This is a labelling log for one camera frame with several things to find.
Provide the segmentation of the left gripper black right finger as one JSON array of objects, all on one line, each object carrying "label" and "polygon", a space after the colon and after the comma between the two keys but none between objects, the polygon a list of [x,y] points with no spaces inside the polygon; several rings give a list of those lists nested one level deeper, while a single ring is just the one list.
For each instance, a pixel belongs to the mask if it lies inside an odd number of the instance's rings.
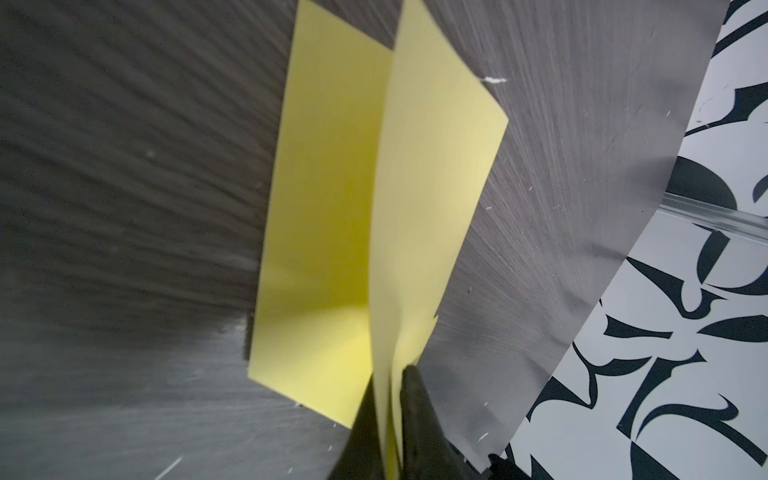
[{"label": "left gripper black right finger", "polygon": [[414,365],[402,373],[402,478],[479,479],[446,439],[423,378]]}]

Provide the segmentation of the yellow square paper sheet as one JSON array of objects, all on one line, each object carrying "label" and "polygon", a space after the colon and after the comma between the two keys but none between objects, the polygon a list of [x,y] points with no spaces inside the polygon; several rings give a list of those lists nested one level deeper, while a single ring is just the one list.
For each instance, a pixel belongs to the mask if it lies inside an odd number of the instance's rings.
[{"label": "yellow square paper sheet", "polygon": [[297,8],[249,377],[343,426],[374,409],[372,458],[404,477],[414,364],[508,124],[420,1],[386,47]]}]

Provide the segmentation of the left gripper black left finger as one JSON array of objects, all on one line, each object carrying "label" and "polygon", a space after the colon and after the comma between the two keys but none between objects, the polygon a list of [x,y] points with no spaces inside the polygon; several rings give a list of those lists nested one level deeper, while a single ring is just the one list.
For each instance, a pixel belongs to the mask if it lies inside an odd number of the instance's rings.
[{"label": "left gripper black left finger", "polygon": [[373,379],[369,379],[347,443],[328,480],[382,480]]}]

